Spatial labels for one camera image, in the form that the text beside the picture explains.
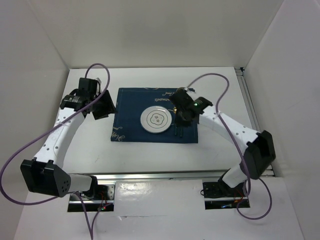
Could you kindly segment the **white plate green rim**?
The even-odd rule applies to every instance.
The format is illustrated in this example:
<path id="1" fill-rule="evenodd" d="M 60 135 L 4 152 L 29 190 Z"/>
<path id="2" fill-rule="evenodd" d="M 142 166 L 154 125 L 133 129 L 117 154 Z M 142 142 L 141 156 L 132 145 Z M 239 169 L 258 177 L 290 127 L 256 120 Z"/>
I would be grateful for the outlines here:
<path id="1" fill-rule="evenodd" d="M 160 134 L 170 128 L 172 115 L 168 109 L 162 106 L 151 106 L 141 113 L 140 124 L 145 131 Z"/>

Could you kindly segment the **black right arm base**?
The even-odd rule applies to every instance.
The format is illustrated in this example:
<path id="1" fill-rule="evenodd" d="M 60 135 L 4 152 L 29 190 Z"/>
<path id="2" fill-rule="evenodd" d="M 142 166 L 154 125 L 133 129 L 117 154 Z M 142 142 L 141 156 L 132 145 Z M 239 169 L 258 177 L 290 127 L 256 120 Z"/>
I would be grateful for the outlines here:
<path id="1" fill-rule="evenodd" d="M 235 188 L 224 185 L 223 182 L 203 182 L 200 194 L 204 197 L 206 210 L 222 210 L 249 208 L 250 202 L 244 194 L 244 184 L 240 183 Z"/>

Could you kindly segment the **blue fish-print placemat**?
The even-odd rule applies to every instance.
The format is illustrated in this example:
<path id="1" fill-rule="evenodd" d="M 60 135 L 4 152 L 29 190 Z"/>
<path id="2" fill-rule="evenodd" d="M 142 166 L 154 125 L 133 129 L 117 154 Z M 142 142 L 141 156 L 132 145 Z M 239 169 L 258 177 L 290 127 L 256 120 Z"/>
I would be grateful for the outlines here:
<path id="1" fill-rule="evenodd" d="M 198 127 L 195 122 L 191 126 L 183 128 L 182 138 L 174 135 L 174 105 L 169 97 L 176 90 L 176 88 L 120 88 L 116 102 L 117 113 L 114 116 L 110 140 L 113 142 L 197 144 Z M 150 133 L 142 128 L 141 114 L 146 108 L 152 106 L 161 106 L 170 112 L 172 123 L 165 132 Z"/>

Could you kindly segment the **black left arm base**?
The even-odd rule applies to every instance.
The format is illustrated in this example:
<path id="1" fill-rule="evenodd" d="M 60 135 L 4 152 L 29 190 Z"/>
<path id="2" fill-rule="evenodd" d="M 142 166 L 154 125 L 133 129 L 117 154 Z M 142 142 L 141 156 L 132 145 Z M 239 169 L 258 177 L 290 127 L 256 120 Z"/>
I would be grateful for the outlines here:
<path id="1" fill-rule="evenodd" d="M 113 212 L 115 208 L 115 185 L 103 184 L 99 185 L 95 193 L 91 196 L 85 195 L 84 192 L 79 193 L 84 208 L 87 212 Z M 81 200 L 76 194 L 71 194 L 68 201 L 67 212 L 80 213 L 84 212 Z"/>

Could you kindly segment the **gold spoon green handle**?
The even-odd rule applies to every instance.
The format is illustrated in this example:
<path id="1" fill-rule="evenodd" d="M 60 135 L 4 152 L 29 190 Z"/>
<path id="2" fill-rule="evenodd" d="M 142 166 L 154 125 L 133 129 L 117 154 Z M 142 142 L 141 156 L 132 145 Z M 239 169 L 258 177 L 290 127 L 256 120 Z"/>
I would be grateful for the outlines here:
<path id="1" fill-rule="evenodd" d="M 180 138 L 182 138 L 183 135 L 184 135 L 184 130 L 183 130 L 183 128 L 182 128 L 181 126 L 178 126 L 178 125 L 177 125 L 177 127 L 178 127 L 177 136 L 179 136 Z"/>

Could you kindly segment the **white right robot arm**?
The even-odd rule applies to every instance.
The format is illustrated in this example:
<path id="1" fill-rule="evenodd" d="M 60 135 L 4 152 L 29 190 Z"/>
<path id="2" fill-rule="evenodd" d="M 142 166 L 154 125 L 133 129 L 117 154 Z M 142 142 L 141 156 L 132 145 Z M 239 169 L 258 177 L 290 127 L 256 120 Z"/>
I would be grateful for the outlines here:
<path id="1" fill-rule="evenodd" d="M 197 123 L 234 144 L 240 163 L 227 170 L 218 184 L 220 194 L 230 196 L 239 184 L 257 180 L 276 159 L 273 137 L 266 130 L 258 132 L 237 122 L 204 97 L 192 97 L 191 91 L 183 87 L 169 97 L 175 107 L 174 123 L 179 127 Z"/>

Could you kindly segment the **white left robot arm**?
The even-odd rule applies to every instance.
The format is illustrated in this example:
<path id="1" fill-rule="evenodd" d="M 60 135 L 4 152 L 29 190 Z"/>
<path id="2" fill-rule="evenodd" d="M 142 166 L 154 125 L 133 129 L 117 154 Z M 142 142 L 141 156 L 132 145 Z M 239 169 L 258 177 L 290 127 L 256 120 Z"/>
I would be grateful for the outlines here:
<path id="1" fill-rule="evenodd" d="M 63 170 L 66 153 L 87 115 L 95 120 L 116 113 L 108 90 L 101 89 L 99 78 L 80 78 L 78 88 L 61 101 L 54 130 L 31 160 L 25 159 L 20 170 L 30 192 L 64 197 L 80 192 L 86 199 L 97 197 L 100 186 L 93 175 L 67 173 Z"/>

